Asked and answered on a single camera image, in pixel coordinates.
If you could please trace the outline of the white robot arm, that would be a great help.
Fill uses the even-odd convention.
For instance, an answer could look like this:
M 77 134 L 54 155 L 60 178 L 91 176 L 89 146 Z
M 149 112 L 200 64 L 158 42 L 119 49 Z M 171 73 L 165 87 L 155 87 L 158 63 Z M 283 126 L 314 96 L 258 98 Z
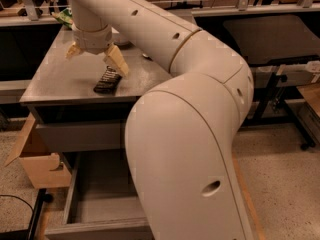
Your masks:
M 113 26 L 171 79 L 147 91 L 125 147 L 155 240 L 254 240 L 232 143 L 253 99 L 246 61 L 197 25 L 145 0 L 71 0 Z

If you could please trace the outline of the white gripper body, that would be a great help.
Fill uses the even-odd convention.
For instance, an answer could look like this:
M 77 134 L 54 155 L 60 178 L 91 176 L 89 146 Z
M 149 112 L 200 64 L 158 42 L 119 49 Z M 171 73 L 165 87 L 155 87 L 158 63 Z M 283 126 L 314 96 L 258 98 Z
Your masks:
M 81 51 L 100 54 L 107 50 L 112 43 L 112 28 L 107 25 L 98 31 L 84 31 L 72 25 L 73 39 Z

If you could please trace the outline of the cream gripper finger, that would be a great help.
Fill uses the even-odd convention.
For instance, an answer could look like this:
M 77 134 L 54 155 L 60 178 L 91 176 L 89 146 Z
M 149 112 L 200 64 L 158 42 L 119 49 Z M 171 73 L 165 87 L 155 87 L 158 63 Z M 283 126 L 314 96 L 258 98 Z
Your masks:
M 111 44 L 104 54 L 104 62 L 108 66 L 114 69 L 122 77 L 128 75 L 129 67 L 117 45 Z
M 70 59 L 74 56 L 80 55 L 81 53 L 82 49 L 80 48 L 80 46 L 76 42 L 73 42 L 66 53 L 66 58 Z

